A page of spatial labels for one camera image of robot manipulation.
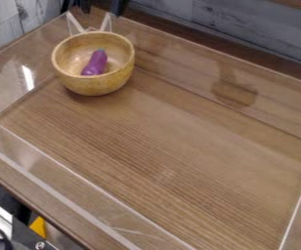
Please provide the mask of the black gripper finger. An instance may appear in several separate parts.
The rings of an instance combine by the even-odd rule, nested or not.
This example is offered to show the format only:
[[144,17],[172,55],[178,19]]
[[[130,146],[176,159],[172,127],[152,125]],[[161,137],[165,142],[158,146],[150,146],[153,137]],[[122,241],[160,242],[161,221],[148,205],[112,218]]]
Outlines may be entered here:
[[91,12],[91,0],[81,0],[81,9],[85,14]]
[[130,0],[112,0],[110,12],[121,17],[125,13],[125,10],[129,6]]

